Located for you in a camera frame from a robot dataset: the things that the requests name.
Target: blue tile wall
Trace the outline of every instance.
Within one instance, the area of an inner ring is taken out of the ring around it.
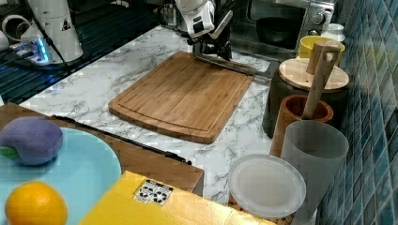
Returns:
[[[398,0],[345,0],[347,157],[317,224],[398,224]]]

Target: orange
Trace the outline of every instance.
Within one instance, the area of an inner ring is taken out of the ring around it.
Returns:
[[[38,181],[13,189],[5,211],[10,225],[65,225],[68,218],[62,196],[53,187]]]

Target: wooden spoon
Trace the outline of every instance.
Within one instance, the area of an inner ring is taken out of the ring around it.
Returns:
[[[320,53],[319,60],[316,65],[314,80],[311,85],[307,102],[305,103],[304,113],[302,114],[303,120],[310,120],[313,118],[319,99],[322,96],[330,73],[333,70],[334,63],[336,62],[341,50],[339,43],[334,40],[326,43],[316,42],[314,45],[318,45],[318,47],[321,46],[322,52]]]

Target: label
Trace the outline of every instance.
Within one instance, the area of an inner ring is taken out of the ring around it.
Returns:
[[[152,180],[145,180],[133,199],[143,203],[152,202],[165,205],[172,192],[172,187],[167,187]]]
[[[67,19],[64,20],[64,24],[62,25],[62,31],[66,31],[70,29],[70,25],[67,21]]]

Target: plate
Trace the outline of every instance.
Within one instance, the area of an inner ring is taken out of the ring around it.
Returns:
[[[304,202],[306,186],[286,161],[268,155],[238,159],[228,174],[232,197],[246,212],[261,218],[284,218]]]
[[[32,180],[53,186],[68,206],[67,224],[75,225],[121,175],[115,152],[96,136],[62,127],[57,157],[40,166],[24,166],[0,157],[0,225],[7,225],[4,206],[11,191]]]

